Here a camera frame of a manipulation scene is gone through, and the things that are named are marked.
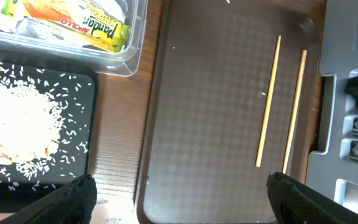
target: plastic container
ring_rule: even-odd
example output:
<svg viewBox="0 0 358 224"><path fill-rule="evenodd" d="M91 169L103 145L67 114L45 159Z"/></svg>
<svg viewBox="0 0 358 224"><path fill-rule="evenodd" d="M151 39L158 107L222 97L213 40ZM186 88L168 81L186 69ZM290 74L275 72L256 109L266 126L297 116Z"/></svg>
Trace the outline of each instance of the plastic container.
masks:
<svg viewBox="0 0 358 224"><path fill-rule="evenodd" d="M139 66L146 27L147 0L116 0L126 15L125 24L131 27L126 49L119 53L51 43L15 34L0 32L0 49L50 58L85 63L98 73L128 77Z"/></svg>

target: wooden table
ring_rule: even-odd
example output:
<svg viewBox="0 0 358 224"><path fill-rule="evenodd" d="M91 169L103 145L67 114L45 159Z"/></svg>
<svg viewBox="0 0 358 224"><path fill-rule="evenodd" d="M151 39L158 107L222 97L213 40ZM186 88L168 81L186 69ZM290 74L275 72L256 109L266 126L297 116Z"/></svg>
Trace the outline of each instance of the wooden table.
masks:
<svg viewBox="0 0 358 224"><path fill-rule="evenodd" d="M326 0L273 0L309 14L321 33ZM90 172L98 187L92 223L136 223L134 194L150 86L158 45L163 0L149 0L147 28L138 72L129 78L100 76L97 141ZM321 107L321 79L315 87L308 145L316 140ZM10 214L0 214L3 219Z"/></svg>

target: wooden chopstick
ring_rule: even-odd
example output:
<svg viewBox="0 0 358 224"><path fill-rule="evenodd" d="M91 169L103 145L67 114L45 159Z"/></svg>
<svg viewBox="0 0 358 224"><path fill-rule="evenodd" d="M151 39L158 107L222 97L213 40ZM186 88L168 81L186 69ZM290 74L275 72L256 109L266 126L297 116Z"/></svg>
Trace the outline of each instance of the wooden chopstick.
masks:
<svg viewBox="0 0 358 224"><path fill-rule="evenodd" d="M288 157L290 156L290 151L291 151L292 137L295 129L296 115L298 114L299 98L301 95L302 81L303 81L303 74L305 72L307 53L308 53L307 50L302 50L301 63L299 65L299 71L298 71L298 81L296 81L296 90L295 90L295 96L292 106L290 129L288 130L287 145L285 146L285 156L284 156L284 163L282 169L283 174L285 174L285 171L287 170Z"/></svg>
<svg viewBox="0 0 358 224"><path fill-rule="evenodd" d="M281 44L281 35L279 35L277 39L276 52L274 53L272 74L270 76L270 83L268 85L265 114L264 114L264 119L262 121L262 131L260 133L258 153L256 155L255 165L257 167L260 167L260 162L262 161L262 153L264 151L267 122L269 121L270 107L272 105L272 98L273 98L274 82L276 80L276 71L277 71L277 63L278 63L278 53L280 52L280 44Z"/></svg>

